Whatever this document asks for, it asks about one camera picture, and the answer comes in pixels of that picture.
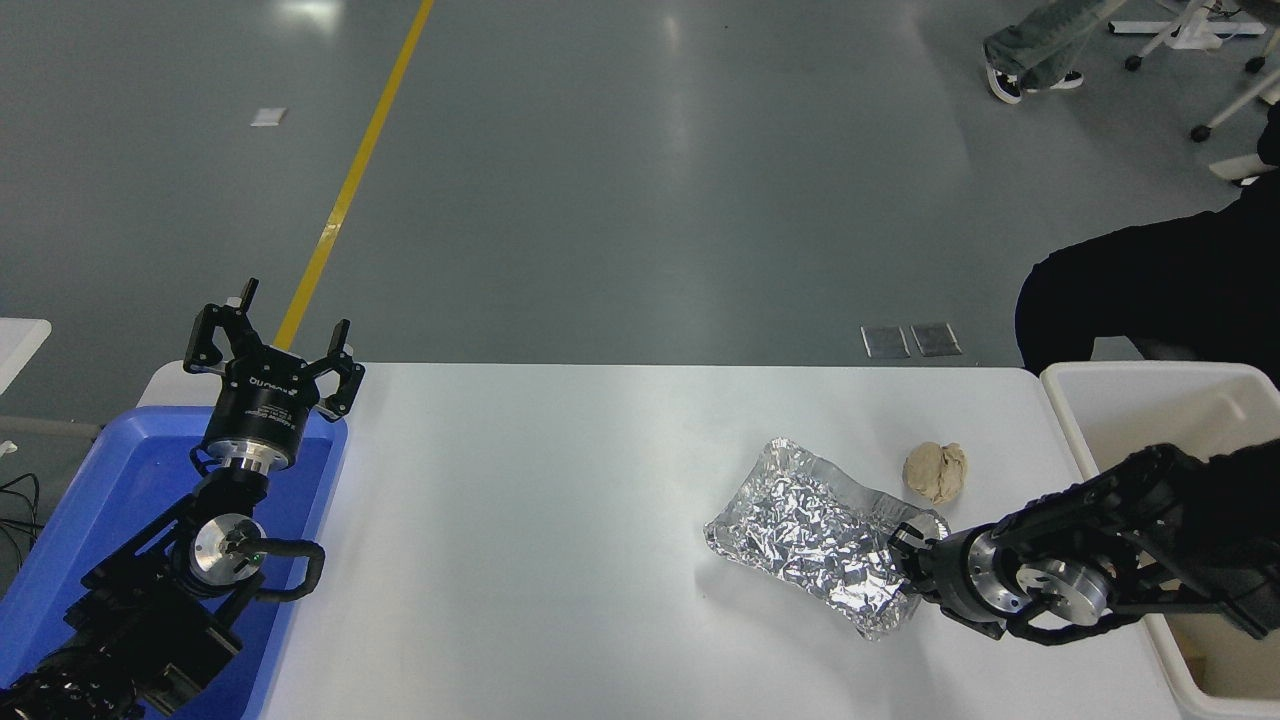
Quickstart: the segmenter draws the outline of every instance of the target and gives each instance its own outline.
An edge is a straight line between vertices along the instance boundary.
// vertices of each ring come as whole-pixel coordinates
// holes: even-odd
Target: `jeans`
[[[1023,22],[988,36],[987,61],[1016,76],[1027,90],[1044,90],[1066,77],[1092,31],[1126,0],[1051,0]]]

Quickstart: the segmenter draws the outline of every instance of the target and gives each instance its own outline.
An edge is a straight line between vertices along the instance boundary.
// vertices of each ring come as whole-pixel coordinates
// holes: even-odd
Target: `yellow floor line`
[[[298,283],[298,290],[293,292],[293,301],[289,302],[289,309],[284,313],[284,320],[280,322],[280,329],[275,333],[275,341],[271,345],[280,350],[288,350],[293,345],[293,337],[298,333],[298,325],[302,324],[302,315],[306,314],[311,296],[315,295],[320,274],[324,273],[325,263],[329,261],[329,252],[333,251],[333,246],[338,241],[338,232],[342,231],[342,223],[347,219],[347,210],[351,209],[351,200],[356,196],[356,190],[360,188],[360,179],[365,176],[365,168],[369,165],[369,158],[374,154],[374,146],[378,145],[378,136],[383,132],[383,123],[387,122],[387,114],[390,113],[392,102],[396,101],[396,92],[399,90],[401,79],[404,77],[404,69],[408,68],[408,60],[413,56],[413,47],[417,46],[417,38],[422,35],[422,26],[426,24],[426,17],[431,14],[433,4],[434,0],[422,0],[417,14],[413,15],[413,24],[408,28],[404,45],[401,45],[399,56],[396,58],[392,74],[387,78],[387,86],[383,87],[383,96],[378,100],[374,117],[370,118],[369,127],[365,128],[365,137],[360,141],[360,149],[356,150],[356,159],[351,161],[351,169],[347,170],[347,179],[343,181],[342,190],[338,191],[338,200],[333,204],[329,220],[324,225],[324,232],[320,233],[320,241],[316,242],[315,252],[311,254],[307,269],[302,273],[302,282]]]

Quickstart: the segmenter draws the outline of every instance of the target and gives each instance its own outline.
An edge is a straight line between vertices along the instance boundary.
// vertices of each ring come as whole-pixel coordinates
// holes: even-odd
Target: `crumpled aluminum foil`
[[[946,537],[941,515],[858,484],[786,438],[764,446],[755,468],[714,520],[707,544],[749,568],[804,588],[876,641],[906,623],[918,596],[900,592],[888,537],[911,520]]]

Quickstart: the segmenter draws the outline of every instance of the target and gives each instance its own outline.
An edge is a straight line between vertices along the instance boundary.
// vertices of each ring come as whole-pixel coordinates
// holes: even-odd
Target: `person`
[[[1074,69],[1092,31],[1126,0],[1052,0],[1023,22],[982,41],[987,86],[1010,105],[1027,92],[1074,90],[1084,76]]]
[[[1280,165],[1280,105],[1258,155]],[[1280,384],[1280,170],[1216,213],[1125,228],[1053,252],[1014,314],[1028,370],[1088,360],[1098,337],[1139,337],[1245,363]]]

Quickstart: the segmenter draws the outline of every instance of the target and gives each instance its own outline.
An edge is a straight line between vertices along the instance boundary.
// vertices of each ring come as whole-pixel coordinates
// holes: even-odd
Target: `robotic arm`
[[[256,288],[250,279],[238,300],[206,305],[192,329],[183,368],[223,378],[191,451],[202,479],[84,575],[88,592],[65,615],[74,637],[0,691],[0,719],[140,719],[143,700],[170,715],[241,651],[232,624],[251,601],[291,602],[320,582],[324,550],[266,537],[253,507],[266,497],[268,473],[293,465],[310,410],[330,421],[346,415],[365,369],[346,348],[347,320],[315,363],[264,345],[247,316]],[[232,348],[225,361],[214,343],[219,328]],[[329,372],[339,386],[321,398],[316,378]],[[266,555],[306,557],[303,582],[264,588]],[[202,605],[224,596],[212,611]]]
[[[909,589],[995,639],[1102,634],[1148,612],[1219,614],[1254,638],[1280,628],[1280,439],[1201,462],[1172,445],[1034,500],[995,524],[890,551]],[[1043,612],[1061,628],[1032,625]]]

